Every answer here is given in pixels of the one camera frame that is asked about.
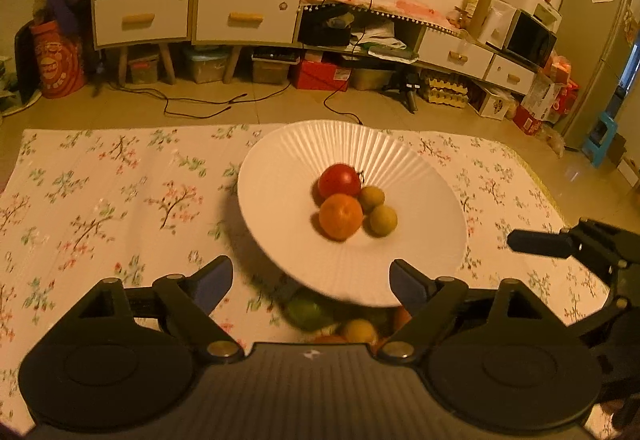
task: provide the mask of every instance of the microwave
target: microwave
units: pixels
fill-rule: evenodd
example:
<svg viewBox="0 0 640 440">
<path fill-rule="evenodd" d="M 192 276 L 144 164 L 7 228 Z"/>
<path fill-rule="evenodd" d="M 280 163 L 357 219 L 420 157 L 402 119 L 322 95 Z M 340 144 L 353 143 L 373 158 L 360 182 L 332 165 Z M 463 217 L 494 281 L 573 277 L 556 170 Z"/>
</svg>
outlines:
<svg viewBox="0 0 640 440">
<path fill-rule="evenodd" d="M 540 67 L 556 44 L 556 35 L 536 18 L 501 0 L 479 1 L 468 31 L 479 43 Z"/>
</svg>

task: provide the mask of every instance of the white drawer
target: white drawer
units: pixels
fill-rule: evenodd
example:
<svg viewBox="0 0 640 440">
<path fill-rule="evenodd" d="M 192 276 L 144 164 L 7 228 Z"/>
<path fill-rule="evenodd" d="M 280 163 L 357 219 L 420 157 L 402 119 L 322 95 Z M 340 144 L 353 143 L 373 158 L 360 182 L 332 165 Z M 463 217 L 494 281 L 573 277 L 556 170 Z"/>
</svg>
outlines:
<svg viewBox="0 0 640 440">
<path fill-rule="evenodd" d="M 455 36 L 428 30 L 418 50 L 420 61 L 482 79 L 494 55 Z"/>
<path fill-rule="evenodd" d="M 95 44 L 187 38 L 189 0 L 96 0 Z"/>
<path fill-rule="evenodd" d="M 194 41 L 291 43 L 300 0 L 198 0 Z"/>
<path fill-rule="evenodd" d="M 535 73 L 499 55 L 489 65 L 484 80 L 520 94 L 529 93 Z"/>
</svg>

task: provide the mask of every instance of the tablecloth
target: tablecloth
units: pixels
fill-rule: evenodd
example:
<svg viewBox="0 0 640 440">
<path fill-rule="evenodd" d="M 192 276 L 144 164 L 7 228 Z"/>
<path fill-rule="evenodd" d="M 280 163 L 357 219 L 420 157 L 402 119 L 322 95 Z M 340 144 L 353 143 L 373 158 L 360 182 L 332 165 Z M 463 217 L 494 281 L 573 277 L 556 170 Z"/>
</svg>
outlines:
<svg viewBox="0 0 640 440">
<path fill-rule="evenodd" d="M 293 281 L 252 240 L 238 205 L 242 160 L 279 127 L 24 132 L 0 196 L 0 420 L 20 432 L 33 424 L 17 386 L 20 361 L 105 277 L 147 286 L 226 254 L 234 282 L 212 314 L 216 322 L 247 351 L 254 341 L 308 340 L 274 302 Z M 519 278 L 566 323 L 602 306 L 606 287 L 577 261 L 508 249 L 511 229 L 563 226 L 511 149 L 469 136 L 386 133 L 416 150 L 460 197 L 469 236 L 460 279 L 496 288 L 504 277 Z M 590 425 L 608 434 L 599 407 Z"/>
</svg>

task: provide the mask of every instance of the tiled floor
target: tiled floor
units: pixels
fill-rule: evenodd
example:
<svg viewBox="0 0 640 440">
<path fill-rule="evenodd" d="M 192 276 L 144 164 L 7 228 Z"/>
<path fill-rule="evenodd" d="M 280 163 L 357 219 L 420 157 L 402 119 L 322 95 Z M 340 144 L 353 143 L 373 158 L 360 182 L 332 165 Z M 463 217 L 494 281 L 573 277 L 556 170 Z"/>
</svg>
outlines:
<svg viewBox="0 0 640 440">
<path fill-rule="evenodd" d="M 221 101 L 246 93 L 247 99 L 260 99 L 278 90 L 277 86 L 234 80 L 232 84 L 194 84 L 178 80 L 175 86 L 158 84 L 171 97 L 190 97 Z M 340 118 L 327 110 L 322 101 L 327 92 L 308 92 L 288 88 L 260 102 L 236 104 L 213 118 L 196 120 L 165 116 L 164 102 L 142 94 L 111 90 L 96 92 L 92 86 L 57 100 L 40 99 L 27 110 L 9 116 L 0 126 L 0 189 L 14 167 L 25 128 L 68 130 L 183 126 L 190 124 L 265 124 L 293 122 L 310 118 Z M 597 218 L 640 232 L 640 198 L 630 192 L 622 175 L 607 162 L 594 169 L 576 152 L 558 158 L 544 142 L 525 136 L 512 122 L 481 118 L 473 109 L 428 104 L 418 99 L 418 112 L 411 115 L 396 100 L 374 92 L 348 90 L 335 94 L 330 105 L 339 111 L 355 112 L 364 124 L 393 130 L 437 130 L 469 134 L 507 144 L 516 150 L 546 184 L 569 223 L 579 217 Z M 172 102 L 169 110 L 206 116 L 220 106 Z"/>
</svg>

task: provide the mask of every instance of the white plate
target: white plate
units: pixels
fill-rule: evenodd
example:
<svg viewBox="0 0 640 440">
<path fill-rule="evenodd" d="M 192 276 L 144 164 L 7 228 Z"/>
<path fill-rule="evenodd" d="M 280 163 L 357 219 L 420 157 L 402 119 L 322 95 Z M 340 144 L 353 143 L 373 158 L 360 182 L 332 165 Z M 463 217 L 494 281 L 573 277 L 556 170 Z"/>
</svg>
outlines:
<svg viewBox="0 0 640 440">
<path fill-rule="evenodd" d="M 386 238 L 360 229 L 346 242 L 312 225 L 312 188 L 331 164 L 364 171 L 398 213 Z M 284 272 L 327 296 L 397 306 L 389 265 L 408 261 L 429 277 L 455 276 L 466 252 L 466 221 L 444 178 L 406 144 L 378 130 L 310 120 L 273 131 L 248 153 L 238 178 L 240 209 L 262 250 Z"/>
</svg>

